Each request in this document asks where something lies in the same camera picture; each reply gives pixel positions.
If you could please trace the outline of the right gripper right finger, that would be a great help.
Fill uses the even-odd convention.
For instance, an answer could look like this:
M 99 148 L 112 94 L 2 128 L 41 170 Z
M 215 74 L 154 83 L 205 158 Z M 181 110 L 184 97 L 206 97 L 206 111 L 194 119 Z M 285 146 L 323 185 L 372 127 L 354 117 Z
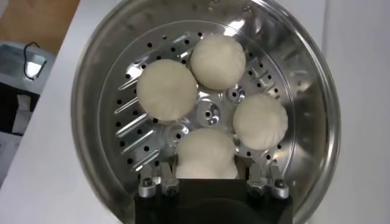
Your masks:
M 252 163 L 249 167 L 249 178 L 247 180 L 249 192 L 256 196 L 263 196 L 270 193 L 273 198 L 287 199 L 289 187 L 282 178 L 282 173 L 276 164 Z

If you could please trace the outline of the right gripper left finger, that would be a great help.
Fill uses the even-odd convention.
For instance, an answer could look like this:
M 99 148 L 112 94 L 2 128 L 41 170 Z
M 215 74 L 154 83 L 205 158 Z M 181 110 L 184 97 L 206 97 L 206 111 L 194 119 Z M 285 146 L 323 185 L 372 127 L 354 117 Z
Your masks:
M 161 192 L 167 197 L 175 196 L 179 191 L 179 180 L 173 174 L 168 163 L 160 163 L 156 171 L 157 176 L 150 164 L 144 165 L 140 170 L 140 183 L 138 195 L 141 198 L 151 198 L 157 194 L 157 185 L 160 185 Z

